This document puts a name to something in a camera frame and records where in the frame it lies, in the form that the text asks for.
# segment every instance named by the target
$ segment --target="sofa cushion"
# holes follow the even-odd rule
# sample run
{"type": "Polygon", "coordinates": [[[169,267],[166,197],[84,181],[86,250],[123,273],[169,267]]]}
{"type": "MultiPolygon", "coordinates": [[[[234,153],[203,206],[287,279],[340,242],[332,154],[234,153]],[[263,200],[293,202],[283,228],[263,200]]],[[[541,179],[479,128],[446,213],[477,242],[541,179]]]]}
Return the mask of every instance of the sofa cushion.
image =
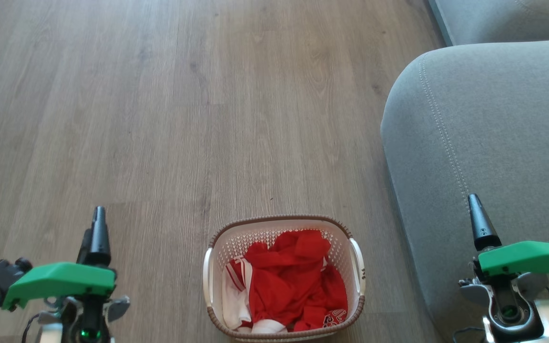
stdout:
{"type": "Polygon", "coordinates": [[[430,2],[449,45],[549,40],[549,0],[430,2]]]}
{"type": "Polygon", "coordinates": [[[444,337],[484,310],[457,281],[472,276],[467,195],[502,243],[549,241],[549,41],[427,52],[399,76],[381,135],[416,274],[444,337]]]}

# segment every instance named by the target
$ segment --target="green light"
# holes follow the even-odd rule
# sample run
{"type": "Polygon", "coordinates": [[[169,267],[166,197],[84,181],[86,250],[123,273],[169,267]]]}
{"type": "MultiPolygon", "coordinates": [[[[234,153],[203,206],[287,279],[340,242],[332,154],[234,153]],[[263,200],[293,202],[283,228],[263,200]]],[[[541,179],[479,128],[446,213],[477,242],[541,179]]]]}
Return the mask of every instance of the green light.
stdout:
{"type": "Polygon", "coordinates": [[[101,337],[101,332],[92,329],[82,330],[80,334],[82,335],[82,337],[88,339],[99,339],[101,337]]]}

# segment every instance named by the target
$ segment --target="brown basket rim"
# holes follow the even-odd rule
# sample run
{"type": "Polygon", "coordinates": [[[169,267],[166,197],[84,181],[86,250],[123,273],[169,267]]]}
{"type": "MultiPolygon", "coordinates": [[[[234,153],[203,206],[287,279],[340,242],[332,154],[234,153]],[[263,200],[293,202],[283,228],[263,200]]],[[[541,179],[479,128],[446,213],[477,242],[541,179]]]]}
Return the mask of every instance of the brown basket rim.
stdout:
{"type": "Polygon", "coordinates": [[[353,238],[353,235],[349,230],[344,226],[342,223],[340,223],[338,220],[333,219],[332,217],[327,217],[326,215],[317,215],[317,214],[283,214],[283,215],[265,215],[262,217],[254,217],[250,219],[242,219],[234,221],[223,228],[220,228],[213,237],[211,237],[211,240],[209,241],[209,248],[215,247],[215,243],[217,242],[217,239],[220,238],[220,236],[226,232],[227,230],[230,230],[231,228],[234,228],[236,226],[241,226],[245,224],[254,224],[254,223],[262,223],[262,222],[275,222],[279,220],[321,220],[323,222],[328,222],[331,224],[334,224],[335,226],[338,226],[339,229],[342,230],[342,232],[345,233],[347,238],[353,238]]]}
{"type": "Polygon", "coordinates": [[[254,333],[241,333],[236,332],[235,330],[230,330],[226,325],[223,325],[215,316],[215,311],[211,306],[207,307],[207,312],[209,313],[209,318],[215,325],[218,330],[230,336],[232,338],[238,339],[294,339],[294,338],[306,338],[311,336],[320,336],[322,334],[331,334],[336,333],[349,326],[353,325],[355,321],[359,318],[359,315],[364,310],[364,303],[366,302],[366,296],[360,295],[359,302],[357,303],[357,310],[353,313],[351,317],[346,319],[346,321],[341,324],[329,326],[327,328],[320,328],[316,330],[307,330],[300,332],[284,332],[284,333],[269,333],[269,334],[254,334],[254,333]]]}
{"type": "MultiPolygon", "coordinates": [[[[209,241],[209,248],[215,247],[215,243],[220,238],[220,236],[223,234],[223,232],[226,232],[227,230],[230,230],[231,228],[234,228],[236,226],[244,225],[244,224],[253,224],[253,223],[262,223],[262,222],[272,222],[272,221],[279,221],[279,220],[321,220],[324,222],[328,222],[331,224],[334,224],[339,229],[342,230],[342,232],[345,233],[346,237],[351,239],[353,238],[353,235],[349,230],[344,226],[342,223],[340,223],[338,220],[333,219],[332,217],[327,217],[326,215],[315,215],[315,214],[292,214],[292,215],[265,215],[261,217],[254,217],[250,219],[242,219],[234,221],[223,228],[220,228],[211,240],[209,241]]],[[[359,301],[357,303],[357,309],[353,313],[351,317],[348,317],[346,321],[342,322],[341,324],[329,326],[327,328],[320,328],[316,330],[307,330],[302,332],[285,332],[285,333],[269,333],[269,334],[253,334],[253,333],[240,333],[236,332],[235,330],[230,330],[226,325],[222,324],[217,317],[215,316],[215,311],[211,306],[207,307],[207,312],[209,313],[209,318],[211,318],[211,321],[215,325],[218,330],[226,334],[227,336],[230,336],[232,338],[237,339],[296,339],[296,338],[306,338],[311,336],[320,336],[323,334],[332,334],[339,332],[341,330],[344,330],[345,328],[348,328],[349,326],[353,325],[355,321],[359,318],[359,315],[364,310],[364,303],[366,302],[366,296],[360,295],[359,301]]]]}

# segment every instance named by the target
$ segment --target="laminate flooring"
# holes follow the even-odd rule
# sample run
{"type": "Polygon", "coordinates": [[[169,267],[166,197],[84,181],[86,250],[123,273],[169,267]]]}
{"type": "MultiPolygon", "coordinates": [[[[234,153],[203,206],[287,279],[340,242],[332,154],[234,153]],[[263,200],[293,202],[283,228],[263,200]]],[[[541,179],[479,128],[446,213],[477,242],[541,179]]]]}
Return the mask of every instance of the laminate flooring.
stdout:
{"type": "MultiPolygon", "coordinates": [[[[228,342],[202,295],[212,234],[329,215],[367,295],[322,341],[440,341],[379,126],[396,77],[441,46],[423,0],[0,0],[0,259],[74,261],[103,205],[132,300],[116,341],[228,342]]],[[[42,308],[0,312],[0,343],[42,308]]]]}

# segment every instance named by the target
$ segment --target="laundry basket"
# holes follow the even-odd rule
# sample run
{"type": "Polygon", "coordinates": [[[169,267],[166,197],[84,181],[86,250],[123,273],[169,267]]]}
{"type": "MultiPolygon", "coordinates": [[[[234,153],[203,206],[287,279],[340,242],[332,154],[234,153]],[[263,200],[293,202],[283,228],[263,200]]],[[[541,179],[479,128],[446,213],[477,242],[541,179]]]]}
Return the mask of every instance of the laundry basket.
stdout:
{"type": "Polygon", "coordinates": [[[364,308],[366,270],[359,245],[351,233],[337,221],[318,215],[282,215],[261,217],[231,223],[213,236],[204,256],[203,292],[211,321],[224,334],[242,342],[294,342],[329,336],[349,327],[364,308]],[[348,314],[344,322],[303,332],[272,334],[240,333],[224,324],[222,315],[222,271],[235,256],[243,255],[254,242],[272,246],[283,232],[320,230],[331,243],[328,260],[342,276],[348,300],[348,314]]]}

